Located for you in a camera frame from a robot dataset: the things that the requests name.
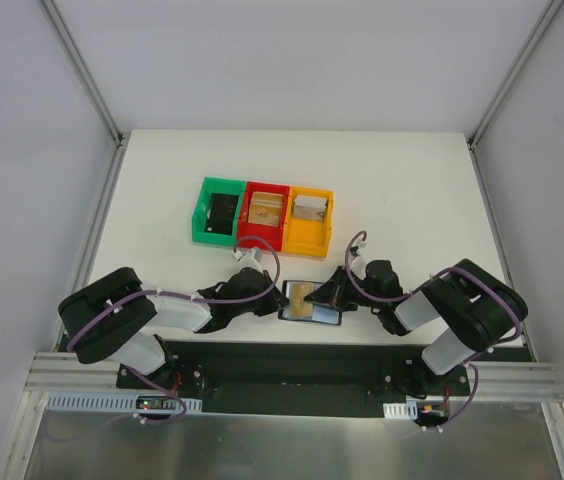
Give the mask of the right aluminium frame post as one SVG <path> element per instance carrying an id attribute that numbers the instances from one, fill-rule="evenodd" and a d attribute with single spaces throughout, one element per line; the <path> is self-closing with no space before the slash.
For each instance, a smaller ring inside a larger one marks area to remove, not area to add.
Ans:
<path id="1" fill-rule="evenodd" d="M 470 151 L 474 151 L 485 136 L 490 125 L 503 108 L 508 97 L 512 94 L 516 83 L 521 79 L 537 49 L 548 35 L 549 30 L 563 9 L 564 0 L 551 0 L 543 7 L 530 33 L 527 35 L 518 53 L 514 57 L 513 62 L 499 83 L 486 110 L 480 117 L 476 127 L 468 135 L 467 144 Z"/>

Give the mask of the white cards in orange bin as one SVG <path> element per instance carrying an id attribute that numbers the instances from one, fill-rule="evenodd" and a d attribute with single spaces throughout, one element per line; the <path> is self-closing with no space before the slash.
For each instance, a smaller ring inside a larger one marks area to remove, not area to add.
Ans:
<path id="1" fill-rule="evenodd" d="M 323 222 L 329 199 L 326 197 L 297 195 L 293 200 L 292 217 L 299 220 Z"/>

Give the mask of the wooden cards in red bin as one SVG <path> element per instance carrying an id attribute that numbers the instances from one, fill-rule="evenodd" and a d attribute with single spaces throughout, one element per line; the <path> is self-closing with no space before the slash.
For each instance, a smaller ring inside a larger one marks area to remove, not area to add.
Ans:
<path id="1" fill-rule="evenodd" d="M 249 201 L 247 221 L 250 224 L 277 228 L 282 216 L 283 201 L 282 194 L 255 191 Z"/>

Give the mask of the gold card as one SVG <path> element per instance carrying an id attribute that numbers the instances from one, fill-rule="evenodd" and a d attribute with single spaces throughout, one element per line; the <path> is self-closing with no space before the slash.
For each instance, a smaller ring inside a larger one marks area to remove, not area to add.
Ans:
<path id="1" fill-rule="evenodd" d="M 309 282 L 293 282 L 289 290 L 289 314 L 292 319 L 309 319 L 313 315 L 313 304 L 304 301 L 304 297 L 314 290 Z"/>

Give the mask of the black leather card holder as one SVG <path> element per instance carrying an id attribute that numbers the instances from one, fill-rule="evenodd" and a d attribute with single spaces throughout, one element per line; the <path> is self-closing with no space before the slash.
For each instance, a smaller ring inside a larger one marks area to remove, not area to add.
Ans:
<path id="1" fill-rule="evenodd" d="M 321 286 L 320 282 L 285 280 L 282 284 L 282 293 L 286 296 L 288 305 L 278 312 L 278 319 L 324 326 L 340 326 L 342 314 L 338 310 L 305 300 L 306 296 Z"/>

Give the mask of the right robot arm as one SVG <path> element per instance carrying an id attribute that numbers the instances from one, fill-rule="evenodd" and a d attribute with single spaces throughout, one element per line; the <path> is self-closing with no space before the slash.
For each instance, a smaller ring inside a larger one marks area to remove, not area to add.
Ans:
<path id="1" fill-rule="evenodd" d="M 340 266 L 304 301 L 341 313 L 366 307 L 386 331 L 397 336 L 443 320 L 443 333 L 391 374 L 393 386 L 415 398 L 438 392 L 456 366 L 518 338 L 528 316 L 521 295 L 469 259 L 409 294 L 388 260 L 366 263 L 362 278 L 349 265 Z"/>

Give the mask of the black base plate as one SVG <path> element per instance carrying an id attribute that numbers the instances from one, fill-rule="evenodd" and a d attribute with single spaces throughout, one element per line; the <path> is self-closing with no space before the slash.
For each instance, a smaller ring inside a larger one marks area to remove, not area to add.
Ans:
<path id="1" fill-rule="evenodd" d="M 426 372 L 415 345 L 166 341 L 153 383 L 198 400 L 203 412 L 379 418 L 408 397 L 464 396 L 467 372 Z"/>

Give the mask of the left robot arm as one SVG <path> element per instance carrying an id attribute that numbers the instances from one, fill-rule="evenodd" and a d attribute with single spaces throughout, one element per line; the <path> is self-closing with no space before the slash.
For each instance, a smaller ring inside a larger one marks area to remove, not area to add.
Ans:
<path id="1" fill-rule="evenodd" d="M 123 267 L 62 300 L 58 313 L 69 335 L 67 349 L 80 363 L 130 361 L 142 381 L 161 389 L 174 367 L 160 341 L 142 333 L 144 327 L 214 333 L 241 315 L 267 316 L 288 305 L 269 273 L 251 267 L 191 296 L 151 289 Z"/>

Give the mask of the left aluminium frame post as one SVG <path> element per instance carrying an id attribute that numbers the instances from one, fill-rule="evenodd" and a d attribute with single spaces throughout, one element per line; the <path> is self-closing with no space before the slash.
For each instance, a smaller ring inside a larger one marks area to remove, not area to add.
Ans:
<path id="1" fill-rule="evenodd" d="M 64 18 L 58 4 L 53 0 L 39 0 L 38 6 L 46 17 L 59 45 L 73 69 L 78 82 L 83 88 L 89 102 L 93 106 L 108 136 L 116 146 L 124 141 L 124 132 L 114 119 L 111 109 L 97 85 L 87 62 Z"/>

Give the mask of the aluminium front rail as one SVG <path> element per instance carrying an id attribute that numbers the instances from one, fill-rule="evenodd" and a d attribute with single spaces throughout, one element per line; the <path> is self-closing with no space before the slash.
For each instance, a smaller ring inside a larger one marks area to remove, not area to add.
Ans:
<path id="1" fill-rule="evenodd" d="M 118 387 L 118 380 L 127 376 L 112 360 L 85 365 L 74 354 L 42 352 L 34 356 L 24 389 L 49 393 L 155 392 L 144 383 L 138 387 Z M 462 368 L 450 387 L 453 400 L 464 399 L 475 389 L 475 399 L 483 402 L 564 403 L 556 367 L 549 363 L 478 361 L 473 368 Z"/>

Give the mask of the black cards in green bin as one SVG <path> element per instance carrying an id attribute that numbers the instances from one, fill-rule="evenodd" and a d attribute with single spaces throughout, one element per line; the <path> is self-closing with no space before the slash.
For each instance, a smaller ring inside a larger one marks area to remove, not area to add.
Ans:
<path id="1" fill-rule="evenodd" d="M 238 200 L 238 195 L 212 193 L 205 222 L 205 231 L 218 235 L 232 235 Z"/>

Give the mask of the green plastic bin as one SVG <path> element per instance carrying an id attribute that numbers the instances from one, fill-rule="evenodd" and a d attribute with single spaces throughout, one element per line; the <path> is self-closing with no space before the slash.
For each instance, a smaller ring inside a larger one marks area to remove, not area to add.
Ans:
<path id="1" fill-rule="evenodd" d="M 192 215 L 195 243 L 232 247 L 246 190 L 242 180 L 205 177 Z"/>

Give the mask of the red plastic bin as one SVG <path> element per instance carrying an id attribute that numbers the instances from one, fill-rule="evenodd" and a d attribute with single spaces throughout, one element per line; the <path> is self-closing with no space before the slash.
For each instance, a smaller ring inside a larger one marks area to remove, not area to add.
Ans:
<path id="1" fill-rule="evenodd" d="M 289 194 L 288 185 L 247 182 L 238 218 L 237 238 L 257 236 L 280 252 Z"/>

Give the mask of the orange plastic bin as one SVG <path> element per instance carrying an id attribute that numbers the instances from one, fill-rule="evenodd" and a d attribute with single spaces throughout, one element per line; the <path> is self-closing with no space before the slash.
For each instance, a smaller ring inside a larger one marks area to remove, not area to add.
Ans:
<path id="1" fill-rule="evenodd" d="M 295 213 L 296 200 L 311 197 L 324 206 L 318 219 L 300 218 Z M 284 221 L 282 252 L 305 257 L 326 258 L 332 236 L 334 194 L 331 190 L 291 186 Z"/>

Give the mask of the aluminium frame post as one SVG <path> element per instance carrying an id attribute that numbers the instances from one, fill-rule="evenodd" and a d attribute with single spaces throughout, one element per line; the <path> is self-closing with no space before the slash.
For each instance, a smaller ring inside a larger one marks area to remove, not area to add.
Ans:
<path id="1" fill-rule="evenodd" d="M 89 102 L 93 106 L 108 136 L 116 146 L 124 141 L 124 132 L 114 119 L 111 109 L 97 85 L 87 62 L 64 18 L 58 4 L 53 0 L 39 0 L 38 6 L 46 17 L 59 45 L 73 69 L 78 82 L 83 88 Z"/>
<path id="2" fill-rule="evenodd" d="M 474 151 L 485 136 L 490 125 L 503 108 L 508 97 L 512 94 L 516 83 L 521 79 L 537 49 L 548 35 L 549 30 L 563 9 L 564 0 L 551 0 L 543 7 L 530 33 L 527 35 L 518 53 L 514 57 L 513 62 L 499 83 L 486 110 L 480 117 L 476 127 L 468 135 L 467 144 L 470 151 Z"/>

